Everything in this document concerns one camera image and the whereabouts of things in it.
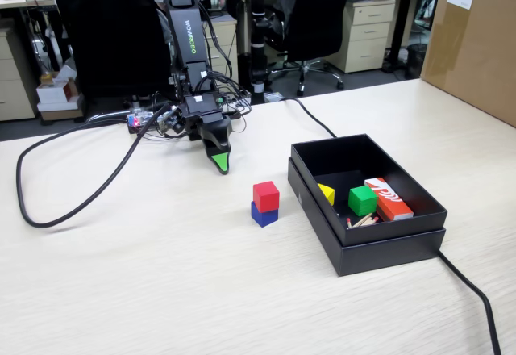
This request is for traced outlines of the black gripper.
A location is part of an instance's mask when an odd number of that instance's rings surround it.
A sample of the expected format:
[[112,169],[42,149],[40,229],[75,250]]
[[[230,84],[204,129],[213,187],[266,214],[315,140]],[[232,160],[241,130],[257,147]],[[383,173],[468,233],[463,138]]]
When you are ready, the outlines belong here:
[[229,172],[231,119],[223,115],[213,93],[185,97],[181,108],[185,130],[202,138],[207,158],[222,174]]

